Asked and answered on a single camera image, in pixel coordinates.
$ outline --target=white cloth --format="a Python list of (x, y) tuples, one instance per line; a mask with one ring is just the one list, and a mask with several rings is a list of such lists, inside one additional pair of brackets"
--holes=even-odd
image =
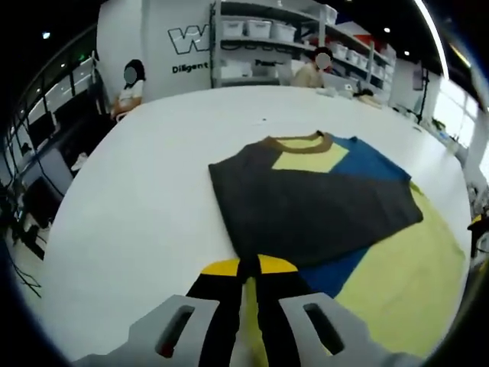
[(138, 80), (131, 88), (123, 89), (119, 94), (119, 105), (126, 107), (133, 98), (141, 98), (143, 96), (144, 81)]

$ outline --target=woman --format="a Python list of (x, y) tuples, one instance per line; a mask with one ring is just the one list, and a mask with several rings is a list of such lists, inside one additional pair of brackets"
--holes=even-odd
[(125, 87), (114, 101), (111, 112), (113, 119), (121, 119), (142, 103), (143, 87), (146, 81), (141, 60), (131, 60), (124, 68)]

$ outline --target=storage bin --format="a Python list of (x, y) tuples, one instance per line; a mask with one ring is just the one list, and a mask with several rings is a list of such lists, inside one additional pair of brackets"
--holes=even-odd
[(346, 54), (348, 52), (348, 48), (343, 46), (339, 42), (333, 42), (330, 44), (331, 51), (333, 52), (333, 56), (338, 59), (346, 59)]
[(243, 76), (243, 70), (239, 65), (221, 67), (221, 78), (239, 78)]
[(274, 40), (293, 42), (293, 36), (296, 34), (296, 28), (289, 25), (275, 23), (272, 25), (271, 37)]
[(385, 73), (386, 75), (393, 75), (394, 74), (394, 68), (391, 65), (386, 65), (385, 66)]
[(361, 69), (367, 69), (368, 65), (368, 57), (365, 57), (364, 55), (358, 55), (358, 62), (357, 62), (358, 67)]
[(335, 25), (338, 18), (338, 11), (331, 6), (326, 6), (326, 24)]
[(357, 65), (360, 54), (355, 50), (348, 50), (348, 52), (346, 53), (346, 58), (354, 65)]
[(271, 21), (255, 21), (250, 19), (246, 21), (249, 37), (270, 38)]
[(222, 21), (224, 37), (241, 37), (245, 29), (245, 21)]

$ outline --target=shirt neckline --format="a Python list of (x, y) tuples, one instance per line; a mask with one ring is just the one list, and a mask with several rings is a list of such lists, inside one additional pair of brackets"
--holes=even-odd
[[(317, 138), (322, 138), (322, 141), (318, 145), (315, 145), (314, 147), (307, 147), (307, 148), (291, 148), (280, 143), (280, 140), (316, 140)], [(287, 136), (287, 137), (279, 137), (279, 138), (273, 138), (271, 136), (267, 136), (264, 140), (261, 141), (261, 144), (269, 148), (277, 149), (278, 151), (284, 151), (287, 153), (314, 154), (314, 153), (327, 152), (331, 148), (333, 144), (333, 140), (330, 134), (317, 131), (314, 134), (306, 135), (306, 136), (293, 136), (293, 137)]]

